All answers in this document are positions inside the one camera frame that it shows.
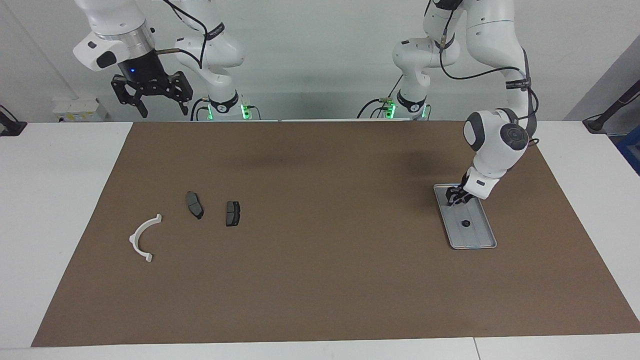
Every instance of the gray rectangular tray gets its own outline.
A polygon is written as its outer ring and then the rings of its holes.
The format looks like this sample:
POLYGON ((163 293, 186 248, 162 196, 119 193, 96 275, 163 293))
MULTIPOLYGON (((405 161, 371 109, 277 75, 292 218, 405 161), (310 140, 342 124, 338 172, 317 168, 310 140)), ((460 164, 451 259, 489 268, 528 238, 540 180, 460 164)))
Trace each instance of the gray rectangular tray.
POLYGON ((456 250, 495 248, 498 244, 478 198, 474 197, 467 204, 447 205, 447 189, 458 185, 436 184, 433 187, 451 247, 456 250), (463 225, 465 220, 470 222, 468 227, 463 225))

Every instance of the white wall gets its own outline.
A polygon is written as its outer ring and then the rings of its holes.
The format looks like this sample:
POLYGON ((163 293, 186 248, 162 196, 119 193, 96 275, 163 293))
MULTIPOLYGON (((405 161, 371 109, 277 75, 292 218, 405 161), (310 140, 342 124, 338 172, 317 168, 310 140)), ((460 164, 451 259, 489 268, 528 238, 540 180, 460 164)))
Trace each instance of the white wall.
MULTIPOLYGON (((89 32, 73 0, 0 0, 28 30, 41 52, 78 95, 97 96, 115 120, 138 120, 134 108, 115 101, 109 80, 117 68, 93 73, 77 62, 72 48, 89 32)), ((166 5, 140 0, 158 47, 170 47, 190 30, 166 5)), ((245 64, 232 69, 239 88, 267 118, 354 117, 363 103, 386 95, 399 76, 391 60, 396 42, 420 37, 426 0, 231 1, 218 0, 228 30, 246 46, 245 64)), ((541 120, 561 120, 640 33, 637 0, 516 0, 518 37, 531 60, 533 85, 542 101, 541 120)), ((36 70, 20 40, 5 41, 15 25, 0 33, 0 100, 30 121, 51 117, 44 106, 52 88, 65 90, 52 71, 36 70), (18 77, 23 85, 5 86, 18 77), (27 97, 38 97, 38 106, 27 97)), ((464 31, 458 33, 464 43, 464 31)), ((181 69, 171 55, 168 72, 181 69)), ((453 74, 485 70, 463 53, 453 74)), ((197 95, 204 87, 186 71, 197 95)), ((429 102, 434 119, 465 119, 474 110, 505 105, 500 74, 462 83, 432 70, 429 102)), ((146 98, 149 120, 184 119, 176 104, 146 98)))
MULTIPOLYGON (((586 119, 603 113, 640 79, 640 37, 620 56, 565 120, 586 119)), ((605 124, 609 134, 629 133, 640 126, 640 101, 622 108, 605 124)))

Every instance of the black metal stand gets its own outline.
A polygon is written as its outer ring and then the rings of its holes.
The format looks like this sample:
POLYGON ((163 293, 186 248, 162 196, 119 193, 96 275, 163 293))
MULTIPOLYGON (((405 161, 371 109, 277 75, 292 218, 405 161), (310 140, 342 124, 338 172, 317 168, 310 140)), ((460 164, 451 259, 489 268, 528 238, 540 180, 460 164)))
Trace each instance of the black metal stand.
POLYGON ((11 121, 4 113, 0 112, 0 124, 6 127, 6 130, 0 133, 0 136, 18 136, 22 133, 27 123, 23 121, 11 121))
POLYGON ((626 105, 629 105, 631 101, 635 99, 638 93, 640 93, 640 80, 638 80, 638 82, 635 83, 634 86, 631 86, 631 88, 627 90, 627 92, 625 92, 625 94, 622 95, 613 105, 611 105, 609 109, 607 109, 607 111, 605 111, 600 117, 598 117, 595 120, 585 120, 582 123, 587 127, 587 130, 589 130, 589 132, 592 134, 604 133, 602 131, 604 124, 609 119, 611 119, 611 117, 615 113, 617 113, 618 110, 624 108, 626 105))

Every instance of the white curved object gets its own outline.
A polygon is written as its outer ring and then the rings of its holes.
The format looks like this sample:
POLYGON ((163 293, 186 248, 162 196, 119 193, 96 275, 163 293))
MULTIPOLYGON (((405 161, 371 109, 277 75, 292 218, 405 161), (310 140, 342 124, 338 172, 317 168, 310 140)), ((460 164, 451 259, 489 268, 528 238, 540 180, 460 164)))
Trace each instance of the white curved object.
POLYGON ((145 230, 147 230, 150 226, 160 224, 160 222, 162 222, 162 215, 158 214, 155 218, 147 220, 146 222, 144 222, 144 224, 140 225, 138 230, 136 230, 136 232, 129 237, 129 242, 131 243, 131 245, 133 245, 133 249, 138 254, 144 256, 147 260, 147 263, 150 263, 151 260, 153 260, 154 256, 149 254, 148 252, 143 252, 142 250, 140 250, 140 248, 138 247, 140 235, 142 235, 142 233, 144 233, 145 230))

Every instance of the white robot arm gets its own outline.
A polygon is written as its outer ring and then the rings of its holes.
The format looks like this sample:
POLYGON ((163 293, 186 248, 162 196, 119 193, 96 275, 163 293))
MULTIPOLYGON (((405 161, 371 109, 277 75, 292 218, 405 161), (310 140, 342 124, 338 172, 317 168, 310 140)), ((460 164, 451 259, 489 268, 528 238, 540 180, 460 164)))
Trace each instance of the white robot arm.
MULTIPOLYGON (((430 85, 424 71, 441 67, 446 72, 445 67, 458 59, 460 45, 455 34, 449 34, 464 11, 467 49, 477 61, 493 67, 492 71, 502 72, 508 107, 477 111, 467 119, 463 133, 476 156, 461 185, 447 193, 452 205, 466 203, 474 196, 486 199, 522 157, 537 128, 537 97, 531 90, 527 53, 515 35, 513 0, 432 0, 424 19, 428 37, 406 40, 394 50, 394 61, 404 74, 396 93, 396 113, 420 117, 430 85)), ((466 78, 447 75, 468 79, 482 74, 466 78)))
POLYGON ((89 20, 92 32, 74 48, 74 55, 93 71, 118 64, 111 86, 122 104, 137 107, 142 117, 148 111, 142 103, 145 95, 163 95, 180 105, 188 114, 186 103, 193 90, 180 71, 168 75, 158 58, 153 29, 135 0, 76 0, 89 20), (135 90, 131 95, 126 86, 135 90))
MULTIPOLYGON (((190 14, 198 14, 207 29, 207 46, 204 51, 203 64, 197 62, 184 53, 178 53, 181 64, 196 72, 207 85, 209 109, 214 119, 245 119, 247 110, 244 107, 243 96, 238 93, 231 75, 226 70, 238 67, 244 62, 244 49, 241 44, 231 37, 224 23, 220 19, 215 1, 211 0, 180 0, 180 8, 190 14)), ((189 18, 180 17, 191 29, 200 35, 179 38, 175 47, 185 49, 190 53, 199 54, 202 50, 202 36, 204 29, 189 18)))

